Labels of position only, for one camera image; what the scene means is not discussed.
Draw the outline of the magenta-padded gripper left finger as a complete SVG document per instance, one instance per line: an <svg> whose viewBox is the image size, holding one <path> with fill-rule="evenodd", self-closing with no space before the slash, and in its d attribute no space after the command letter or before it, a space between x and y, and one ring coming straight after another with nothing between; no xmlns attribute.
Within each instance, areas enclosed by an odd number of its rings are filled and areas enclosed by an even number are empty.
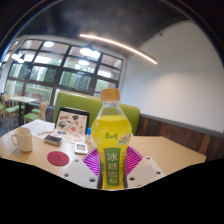
<svg viewBox="0 0 224 224"><path fill-rule="evenodd" d="M84 188L96 189L100 174L100 161L97 149L85 156L76 155L64 172L64 178Z"/></svg>

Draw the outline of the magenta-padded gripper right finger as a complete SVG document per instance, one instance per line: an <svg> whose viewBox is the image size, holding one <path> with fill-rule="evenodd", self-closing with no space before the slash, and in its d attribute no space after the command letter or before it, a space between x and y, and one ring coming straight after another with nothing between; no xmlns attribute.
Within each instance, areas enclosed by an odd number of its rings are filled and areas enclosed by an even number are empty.
<svg viewBox="0 0 224 224"><path fill-rule="evenodd" d="M127 188L139 188L165 176L151 156L143 157L134 148L127 149L125 160Z"/></svg>

